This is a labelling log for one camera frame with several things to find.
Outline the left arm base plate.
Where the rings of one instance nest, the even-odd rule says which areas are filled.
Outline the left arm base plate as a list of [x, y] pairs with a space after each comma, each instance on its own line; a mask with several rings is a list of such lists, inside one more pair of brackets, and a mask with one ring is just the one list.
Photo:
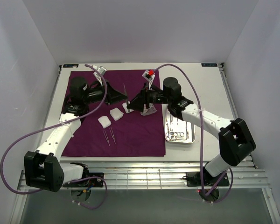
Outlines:
[[[86, 176], [83, 176], [82, 178], [86, 177], [100, 177], [104, 179], [104, 173], [93, 173], [90, 172], [86, 174]], [[103, 187], [103, 181], [99, 178], [92, 178], [88, 180], [84, 180], [81, 182], [68, 182], [63, 185], [65, 188], [88, 188], [88, 187]]]

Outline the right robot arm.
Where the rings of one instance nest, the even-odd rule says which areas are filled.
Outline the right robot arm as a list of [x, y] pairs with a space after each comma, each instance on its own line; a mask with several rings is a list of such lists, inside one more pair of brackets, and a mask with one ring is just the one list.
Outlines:
[[165, 78], [162, 89], [156, 86], [149, 88], [145, 84], [139, 94], [128, 103], [127, 108], [143, 112], [150, 104], [166, 104], [171, 115], [190, 122], [217, 138], [219, 154], [203, 166], [201, 172], [204, 182], [210, 182], [228, 168], [237, 166], [256, 148], [243, 119], [225, 119], [199, 109], [193, 101], [182, 95], [182, 88], [174, 77]]

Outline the steel forceps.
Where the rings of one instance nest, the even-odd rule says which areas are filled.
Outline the steel forceps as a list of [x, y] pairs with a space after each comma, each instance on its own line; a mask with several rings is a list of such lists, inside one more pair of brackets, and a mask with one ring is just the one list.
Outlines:
[[171, 141], [175, 141], [179, 137], [178, 119], [175, 118], [175, 117], [170, 118], [170, 124], [169, 124], [169, 129], [168, 129], [168, 137]]
[[170, 118], [169, 119], [166, 119], [166, 127], [167, 127], [167, 131], [166, 131], [166, 140], [167, 141], [176, 141], [177, 138], [173, 135], [173, 132], [172, 132], [172, 121], [174, 120], [174, 117], [172, 117], [170, 115]]

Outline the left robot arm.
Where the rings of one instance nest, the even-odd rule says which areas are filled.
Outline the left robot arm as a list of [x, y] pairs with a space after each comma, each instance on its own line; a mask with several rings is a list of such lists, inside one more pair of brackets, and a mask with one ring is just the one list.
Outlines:
[[65, 97], [58, 121], [59, 127], [35, 151], [24, 156], [26, 184], [43, 190], [57, 192], [64, 184], [84, 180], [89, 175], [82, 163], [60, 164], [61, 155], [75, 131], [89, 112], [89, 104], [103, 101], [112, 105], [126, 100], [127, 95], [115, 90], [109, 83], [94, 81], [91, 85], [83, 77], [74, 77], [69, 83], [69, 94]]

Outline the steel scissors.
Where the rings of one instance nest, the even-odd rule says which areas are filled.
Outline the steel scissors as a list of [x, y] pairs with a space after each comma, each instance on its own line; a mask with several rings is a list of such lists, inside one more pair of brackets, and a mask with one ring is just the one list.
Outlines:
[[179, 119], [174, 119], [172, 121], [172, 132], [173, 132], [173, 135], [176, 137], [176, 138], [182, 138], [184, 137], [184, 132], [181, 132], [179, 129]]
[[177, 123], [176, 123], [176, 137], [178, 138], [183, 138], [184, 137], [184, 124], [183, 124], [183, 121], [181, 120], [177, 120]]

